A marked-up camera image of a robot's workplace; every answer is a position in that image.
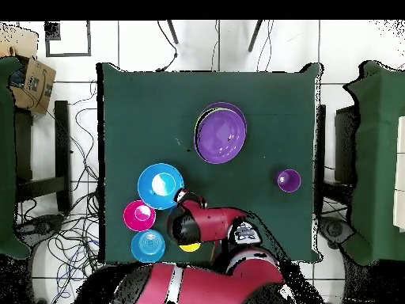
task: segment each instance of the table leg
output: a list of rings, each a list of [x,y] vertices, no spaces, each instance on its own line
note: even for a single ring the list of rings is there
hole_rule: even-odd
[[[324,195],[322,193],[325,177],[325,120],[326,105],[319,106],[316,114],[316,153],[315,153],[315,173],[314,173],[314,213],[320,216],[324,205]]]
[[[263,22],[263,20],[258,20],[256,22],[255,31],[253,32],[253,36],[252,36],[252,39],[250,40],[250,44],[249,44],[249,49],[248,49],[249,52],[252,52],[252,50],[253,50],[253,46],[255,45],[256,37],[257,37],[257,34],[259,33],[259,29],[260,29],[260,26],[262,25],[262,22]]]
[[[178,39],[177,39],[176,32],[174,31],[174,27],[173,27],[172,20],[166,20],[166,21],[168,22],[168,27],[169,27],[169,29],[170,29],[170,33],[172,34],[174,43],[175,43],[175,44],[179,44],[179,41],[178,41]]]
[[[351,206],[353,191],[354,188],[352,186],[340,183],[324,182],[322,186],[324,197],[346,205],[347,207]]]
[[[67,101],[55,102],[55,177],[18,184],[18,203],[56,192],[58,210],[69,213],[71,208],[70,131],[67,106]]]

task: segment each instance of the cardboard box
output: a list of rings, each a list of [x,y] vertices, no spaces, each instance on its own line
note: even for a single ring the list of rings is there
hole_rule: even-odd
[[[13,47],[16,55],[36,59],[38,34],[14,25],[0,24],[0,55],[9,55]]]
[[[16,83],[13,82],[13,75],[10,77],[9,87],[13,91],[15,105],[32,112],[47,114],[56,71],[34,58],[19,55],[17,58],[24,64],[24,69],[21,69],[19,74],[25,76],[25,79]]]

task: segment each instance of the gray object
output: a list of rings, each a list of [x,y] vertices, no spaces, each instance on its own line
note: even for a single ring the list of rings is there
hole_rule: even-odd
[[[321,217],[319,226],[320,234],[327,239],[329,247],[333,249],[354,233],[347,222],[339,218]]]

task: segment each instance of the blue bowl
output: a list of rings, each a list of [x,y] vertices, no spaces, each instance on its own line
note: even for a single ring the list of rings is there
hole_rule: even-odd
[[[144,264],[159,261],[165,254],[165,247],[165,240],[156,230],[139,232],[131,242],[132,255]]]
[[[165,163],[150,165],[138,179],[139,197],[157,210],[175,206],[174,197],[181,188],[184,188],[184,181],[179,170]]]

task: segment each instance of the black chair leg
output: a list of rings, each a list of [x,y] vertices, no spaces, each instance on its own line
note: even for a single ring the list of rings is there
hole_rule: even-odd
[[[166,21],[168,22],[168,27],[169,27],[169,29],[170,29],[170,33],[172,34],[174,43],[175,43],[175,44],[179,44],[179,41],[178,41],[178,39],[177,39],[176,32],[174,31],[174,27],[173,27],[172,20],[166,20]]]
[[[253,32],[253,36],[252,36],[252,39],[250,40],[250,44],[249,44],[249,49],[248,49],[249,52],[252,52],[252,50],[253,50],[253,46],[255,45],[256,37],[257,37],[257,34],[259,33],[259,29],[260,29],[260,26],[262,25],[262,22],[263,22],[263,20],[258,20],[256,22],[255,31]]]

